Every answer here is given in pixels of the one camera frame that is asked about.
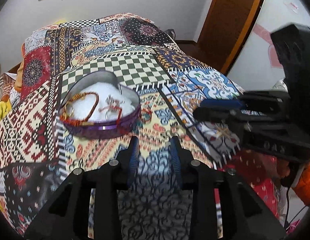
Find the brown wooden door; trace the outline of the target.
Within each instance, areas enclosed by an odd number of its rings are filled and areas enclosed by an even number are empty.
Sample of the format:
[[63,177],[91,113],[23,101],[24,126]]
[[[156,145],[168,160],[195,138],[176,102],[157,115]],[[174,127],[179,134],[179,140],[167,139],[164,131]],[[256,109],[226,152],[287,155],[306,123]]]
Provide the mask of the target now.
[[197,45],[205,63],[227,74],[257,19],[264,0],[212,0]]

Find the patchwork patterned bedspread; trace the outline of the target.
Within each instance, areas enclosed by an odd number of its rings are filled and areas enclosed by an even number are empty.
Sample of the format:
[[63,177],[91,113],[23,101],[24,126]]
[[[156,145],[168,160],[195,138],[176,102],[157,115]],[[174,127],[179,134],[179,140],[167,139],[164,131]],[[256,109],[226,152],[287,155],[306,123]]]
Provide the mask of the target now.
[[[24,236],[73,169],[99,168],[135,135],[138,180],[118,194],[123,238],[188,239],[192,195],[177,189],[169,139],[179,137],[208,166],[229,159],[237,137],[223,125],[195,124],[192,111],[242,88],[130,13],[38,29],[22,52],[16,87],[5,94],[0,85],[0,210],[9,229]],[[129,133],[84,138],[58,121],[58,107],[83,77],[90,85],[68,106],[73,118],[118,124],[139,110]]]

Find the orange jacket sleeve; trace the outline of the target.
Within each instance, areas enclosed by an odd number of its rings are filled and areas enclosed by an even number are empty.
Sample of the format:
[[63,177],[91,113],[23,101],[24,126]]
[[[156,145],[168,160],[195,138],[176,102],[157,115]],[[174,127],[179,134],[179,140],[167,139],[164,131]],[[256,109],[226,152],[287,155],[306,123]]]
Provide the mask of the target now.
[[306,206],[310,206],[310,163],[305,166],[293,191]]

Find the purple heart-shaped jewelry box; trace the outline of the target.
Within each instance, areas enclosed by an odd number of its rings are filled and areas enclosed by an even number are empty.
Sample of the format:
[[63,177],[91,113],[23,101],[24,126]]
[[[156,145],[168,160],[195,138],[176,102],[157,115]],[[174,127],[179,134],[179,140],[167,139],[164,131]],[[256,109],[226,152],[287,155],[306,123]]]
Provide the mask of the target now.
[[61,101],[58,115],[70,134],[112,139],[132,131],[141,114],[139,95],[115,74],[97,71],[79,78]]

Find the yellow cloth on bed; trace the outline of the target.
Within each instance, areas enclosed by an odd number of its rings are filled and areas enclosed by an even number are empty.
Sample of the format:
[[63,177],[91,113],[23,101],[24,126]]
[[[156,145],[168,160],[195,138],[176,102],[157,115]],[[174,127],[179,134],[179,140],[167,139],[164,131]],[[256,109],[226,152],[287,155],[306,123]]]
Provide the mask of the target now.
[[11,111],[12,106],[10,100],[7,102],[1,101],[0,102],[0,121],[6,117],[6,115]]

